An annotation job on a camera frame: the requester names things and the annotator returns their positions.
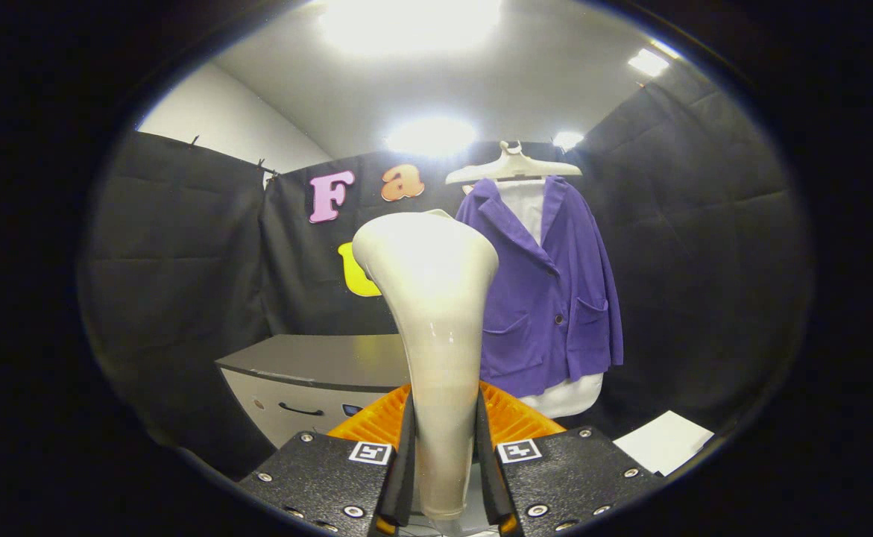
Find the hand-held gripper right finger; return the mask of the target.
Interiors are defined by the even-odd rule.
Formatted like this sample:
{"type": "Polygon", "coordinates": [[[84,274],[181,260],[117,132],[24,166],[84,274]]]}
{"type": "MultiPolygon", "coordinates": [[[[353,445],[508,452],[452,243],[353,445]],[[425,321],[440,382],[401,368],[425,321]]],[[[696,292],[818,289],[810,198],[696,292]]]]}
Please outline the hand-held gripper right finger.
{"type": "Polygon", "coordinates": [[[580,535],[666,483],[592,426],[562,427],[487,382],[475,454],[488,523],[502,535],[580,535]]]}

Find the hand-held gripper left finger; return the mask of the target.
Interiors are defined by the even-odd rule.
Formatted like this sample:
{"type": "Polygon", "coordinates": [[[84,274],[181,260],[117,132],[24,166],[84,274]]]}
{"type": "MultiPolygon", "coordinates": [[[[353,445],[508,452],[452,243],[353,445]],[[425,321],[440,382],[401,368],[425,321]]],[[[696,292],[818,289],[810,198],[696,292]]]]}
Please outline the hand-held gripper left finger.
{"type": "Polygon", "coordinates": [[[405,385],[327,434],[293,435],[238,487],[306,536],[396,536],[409,522],[415,439],[405,385]]]}

